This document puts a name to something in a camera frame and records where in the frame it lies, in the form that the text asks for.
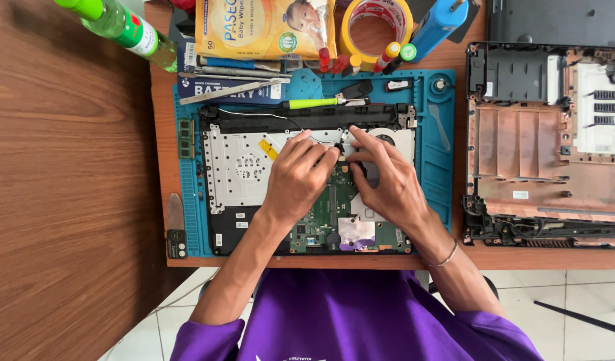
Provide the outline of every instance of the wooden desk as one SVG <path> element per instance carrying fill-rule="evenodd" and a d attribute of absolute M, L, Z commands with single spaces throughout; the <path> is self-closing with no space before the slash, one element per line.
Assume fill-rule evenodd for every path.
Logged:
<path fill-rule="evenodd" d="M 482 7 L 472 23 L 461 44 L 443 41 L 424 61 L 419 64 L 406 64 L 402 69 L 454 69 L 456 71 L 456 103 L 454 108 L 454 179 L 452 196 L 456 202 L 452 205 L 452 235 L 458 240 L 462 236 L 463 213 L 459 196 L 465 188 L 465 149 L 467 104 L 465 94 L 465 49 L 472 41 L 485 39 L 485 9 Z M 149 21 L 162 33 L 169 29 L 171 9 L 165 3 L 150 1 L 145 4 L 145 13 Z M 340 24 L 342 12 L 335 13 L 337 25 Z M 386 42 L 381 37 L 389 31 L 387 24 L 379 20 L 370 23 L 360 22 L 352 28 L 355 43 L 364 50 L 379 50 Z M 167 209 L 167 200 L 171 193 L 180 194 L 180 173 L 178 169 L 178 149 L 174 124 L 174 107 L 171 86 L 176 82 L 176 75 L 151 66 L 151 94 L 153 98 L 158 141 L 158 161 L 160 167 L 160 189 L 162 208 Z M 522 249 L 509 247 L 485 247 L 477 244 L 464 247 L 477 267 L 486 269 L 609 269 L 615 268 L 615 250 L 583 249 Z M 172 267 L 220 267 L 226 258 L 187 258 L 167 259 Z M 417 256 L 287 256 L 274 257 L 268 267 L 279 268 L 376 268 L 376 269 L 425 269 Z"/>

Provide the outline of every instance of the hand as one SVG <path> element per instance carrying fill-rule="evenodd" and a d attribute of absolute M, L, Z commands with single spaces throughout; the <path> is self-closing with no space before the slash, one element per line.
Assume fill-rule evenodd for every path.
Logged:
<path fill-rule="evenodd" d="M 271 167 L 261 211 L 281 227 L 291 228 L 309 212 L 339 158 L 337 148 L 317 144 L 310 133 L 306 130 L 288 140 Z"/>
<path fill-rule="evenodd" d="M 354 126 L 350 127 L 350 133 L 356 138 L 351 145 L 367 150 L 346 158 L 350 162 L 354 183 L 359 188 L 363 204 L 410 237 L 417 238 L 439 216 L 425 201 L 424 192 L 416 180 L 415 167 L 388 142 Z M 376 189 L 370 187 L 357 161 L 374 163 L 379 168 L 380 183 Z"/>

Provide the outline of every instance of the blue repair mat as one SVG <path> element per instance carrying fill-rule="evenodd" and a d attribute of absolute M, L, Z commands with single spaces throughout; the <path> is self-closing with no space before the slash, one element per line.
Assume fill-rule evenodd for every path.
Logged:
<path fill-rule="evenodd" d="M 355 77 L 345 78 L 341 78 L 340 74 L 315 75 L 311 70 L 297 70 L 292 72 L 292 75 L 294 86 L 287 87 L 286 100 L 333 98 L 342 88 L 361 80 L 371 79 L 374 90 L 369 97 L 372 103 L 414 104 L 418 120 L 415 141 L 416 175 L 428 204 L 439 214 L 443 225 L 450 230 L 455 91 L 449 86 L 443 91 L 437 91 L 434 83 L 442 78 L 445 82 L 454 84 L 454 70 L 407 70 L 395 71 L 391 75 L 359 73 Z M 384 87 L 389 80 L 410 80 L 413 82 L 413 87 L 398 92 L 386 92 Z M 203 104 L 181 105 L 178 102 L 180 97 L 176 86 L 173 87 L 173 93 L 176 118 L 191 118 L 195 122 L 196 153 L 200 153 L 202 149 L 199 146 L 201 142 L 196 111 Z M 428 111 L 430 104 L 436 104 L 439 108 L 439 120 L 450 140 L 450 150 L 443 147 L 436 120 L 430 116 Z M 221 107 L 229 111 L 252 108 L 242 105 L 222 105 Z M 196 172 L 197 169 L 203 169 L 202 159 L 201 157 L 180 159 L 179 162 L 188 255 L 190 257 L 214 257 L 208 241 L 205 179 L 197 176 Z"/>

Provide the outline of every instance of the white wire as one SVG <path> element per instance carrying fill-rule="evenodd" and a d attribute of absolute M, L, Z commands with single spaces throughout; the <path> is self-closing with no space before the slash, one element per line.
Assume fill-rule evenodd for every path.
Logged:
<path fill-rule="evenodd" d="M 226 110 L 220 109 L 220 108 L 218 108 L 218 110 L 222 111 L 222 112 L 229 113 L 229 114 L 236 114 L 236 115 L 239 115 L 239 116 L 272 116 L 272 117 L 275 117 L 275 118 L 287 119 L 287 120 L 291 121 L 292 123 L 294 123 L 295 126 L 299 127 L 301 129 L 301 132 L 305 131 L 305 129 L 303 129 L 303 127 L 299 126 L 294 120 L 289 119 L 289 118 L 284 117 L 284 116 L 277 116 L 277 115 L 274 115 L 274 114 L 262 114 L 262 113 L 237 113 L 237 112 L 226 111 Z M 321 144 L 336 143 L 335 141 L 326 141 L 326 142 L 320 141 L 320 140 L 318 140 L 317 138 L 315 138 L 315 137 L 313 137 L 311 135 L 309 137 L 312 138 L 315 142 L 321 143 Z"/>

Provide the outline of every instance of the yellow tape roll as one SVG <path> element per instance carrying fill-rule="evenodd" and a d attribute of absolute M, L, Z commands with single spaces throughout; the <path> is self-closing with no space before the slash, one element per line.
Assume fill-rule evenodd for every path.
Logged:
<path fill-rule="evenodd" d="M 341 54 L 359 54 L 361 56 L 361 70 L 372 71 L 372 66 L 377 61 L 378 56 L 363 53 L 350 38 L 352 24 L 366 16 L 377 16 L 387 21 L 394 29 L 395 38 L 401 46 L 410 41 L 414 21 L 410 8 L 404 0 L 354 0 L 351 2 L 345 10 L 341 24 L 341 35 L 339 36 Z"/>

